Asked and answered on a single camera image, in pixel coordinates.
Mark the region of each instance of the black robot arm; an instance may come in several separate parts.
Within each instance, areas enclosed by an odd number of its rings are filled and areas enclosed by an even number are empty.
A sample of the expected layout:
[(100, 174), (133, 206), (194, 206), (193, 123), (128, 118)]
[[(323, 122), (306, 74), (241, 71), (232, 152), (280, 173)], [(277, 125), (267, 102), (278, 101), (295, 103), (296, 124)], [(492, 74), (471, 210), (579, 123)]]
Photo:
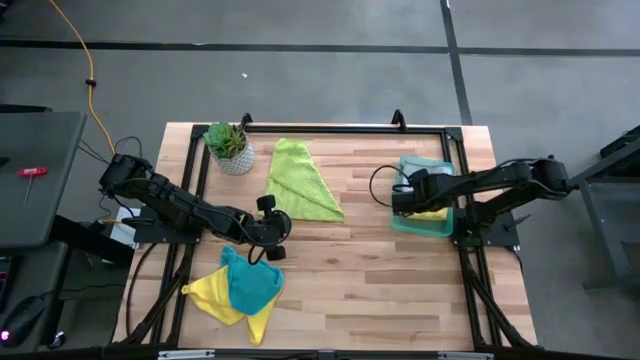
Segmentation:
[[(155, 219), (127, 219), (132, 226), (161, 225), (176, 232), (201, 232), (203, 229), (236, 244), (263, 247), (267, 255), (291, 231), (291, 220), (282, 211), (272, 211), (273, 196), (258, 199), (264, 218), (256, 220), (250, 213), (231, 206), (214, 206), (156, 174), (148, 161), (130, 155), (114, 155), (100, 178), (101, 192), (110, 198), (138, 199), (158, 214)], [(284, 249), (278, 252), (284, 257)]]
[(481, 227), (535, 199), (565, 198), (572, 190), (566, 182), (564, 164), (553, 158), (514, 159), (466, 175), (429, 174), (422, 169), (409, 176), (408, 191), (392, 194), (391, 206), (395, 214), (406, 216), (451, 206), (460, 196), (510, 188), (489, 201), (466, 205), (467, 223)]

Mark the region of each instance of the teal container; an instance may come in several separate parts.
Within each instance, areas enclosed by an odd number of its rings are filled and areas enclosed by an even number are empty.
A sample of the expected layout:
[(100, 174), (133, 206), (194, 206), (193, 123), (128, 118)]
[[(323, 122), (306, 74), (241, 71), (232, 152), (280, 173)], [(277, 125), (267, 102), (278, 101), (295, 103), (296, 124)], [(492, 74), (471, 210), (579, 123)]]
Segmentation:
[[(446, 173), (452, 175), (454, 168), (452, 163), (423, 159), (415, 156), (402, 156), (398, 167), (407, 175), (411, 175), (418, 169), (427, 169), (430, 172)], [(396, 184), (406, 182), (404, 176), (398, 173)], [(391, 212), (391, 228), (396, 231), (419, 234), (431, 237), (449, 237), (453, 232), (453, 208), (449, 207), (445, 221), (426, 221), (408, 219), (393, 215)]]

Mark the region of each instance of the wooden tabletop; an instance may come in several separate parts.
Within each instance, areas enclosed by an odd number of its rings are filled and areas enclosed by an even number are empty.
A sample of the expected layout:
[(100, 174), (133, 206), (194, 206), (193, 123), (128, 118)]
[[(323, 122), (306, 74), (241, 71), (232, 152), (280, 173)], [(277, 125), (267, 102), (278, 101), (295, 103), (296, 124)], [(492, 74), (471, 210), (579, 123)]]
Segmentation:
[[(192, 123), (169, 123), (156, 171), (180, 184)], [(495, 165), (489, 130), (462, 127), (470, 170)], [(397, 163), (401, 155), (442, 160), (440, 139), (431, 135), (250, 134), (256, 159), (242, 176), (222, 174), (209, 165), (204, 199), (257, 215), (256, 198), (264, 195), (273, 144), (282, 137), (303, 139), (325, 182), (345, 214), (344, 224), (293, 221), (284, 243), (287, 258), (273, 262), (282, 268), (285, 285), (261, 348), (469, 350), (472, 341), (462, 286), (460, 262), (449, 239), (392, 231), (390, 210), (376, 204), (368, 192), (373, 170)], [(202, 141), (196, 159), (201, 158)], [(457, 164), (457, 153), (451, 147)], [(200, 161), (196, 161), (190, 191), (195, 191)], [(389, 201), (395, 174), (379, 172), (374, 191)], [(491, 194), (476, 196), (486, 200)], [(220, 251), (232, 245), (209, 233), (197, 246), (191, 280), (219, 267)], [(246, 255), (248, 246), (232, 245)], [(158, 245), (142, 265), (131, 301), (132, 327), (158, 296), (168, 246)], [(535, 333), (522, 274), (514, 255), (487, 248), (494, 297), (514, 326), (535, 343)], [(131, 273), (143, 250), (138, 250)], [(114, 340), (125, 337), (124, 305)], [(486, 311), (479, 305), (485, 339)], [(165, 317), (170, 328), (173, 301)], [(187, 299), (179, 346), (254, 348), (246, 320), (227, 327)]]

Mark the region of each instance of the concrete floor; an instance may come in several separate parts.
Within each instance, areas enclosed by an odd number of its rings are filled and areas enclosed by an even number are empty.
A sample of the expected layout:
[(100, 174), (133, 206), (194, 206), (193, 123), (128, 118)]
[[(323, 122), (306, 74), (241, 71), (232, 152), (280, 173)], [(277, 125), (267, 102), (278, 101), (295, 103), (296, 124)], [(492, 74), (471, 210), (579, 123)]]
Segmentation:
[[(438, 0), (59, 3), (94, 41), (447, 44)], [(635, 16), (640, 3), (633, 1), (449, 3), (459, 46), (640, 47)], [(40, 0), (18, 0), (0, 24), (0, 37), (74, 40)], [(386, 123), (400, 108), (414, 124), (461, 123), (446, 54), (92, 53), (96, 109), (115, 139), (138, 136), (151, 162), (166, 122), (237, 120), (247, 111), (257, 121)], [(473, 123), (489, 126), (498, 160), (552, 153), (575, 174), (596, 160), (603, 145), (638, 125), (638, 58), (462, 56), (461, 63)], [(86, 58), (78, 50), (0, 48), (0, 103), (87, 111), (86, 74)], [(83, 137), (108, 153), (93, 122)], [(134, 145), (125, 150), (135, 152)], [(103, 169), (83, 154), (76, 157), (62, 214), (75, 220), (102, 214), (97, 179)], [(539, 343), (553, 350), (637, 357), (638, 293), (582, 290), (583, 281), (608, 269), (579, 195), (534, 202), (517, 213), (533, 215), (518, 231)], [(117, 307), (118, 299), (110, 306)], [(90, 308), (85, 304), (78, 311)], [(87, 330), (96, 334), (95, 343), (74, 346), (106, 342), (112, 329), (106, 323), (104, 329)]]

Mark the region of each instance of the potted plant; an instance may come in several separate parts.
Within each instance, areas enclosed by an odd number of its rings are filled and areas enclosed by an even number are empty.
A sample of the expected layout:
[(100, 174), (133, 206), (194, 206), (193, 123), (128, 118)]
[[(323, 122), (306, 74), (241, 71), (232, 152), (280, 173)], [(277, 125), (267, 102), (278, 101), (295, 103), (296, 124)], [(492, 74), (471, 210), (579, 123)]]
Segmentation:
[(211, 124), (204, 141), (224, 173), (242, 175), (253, 166), (255, 153), (243, 129), (228, 123)]

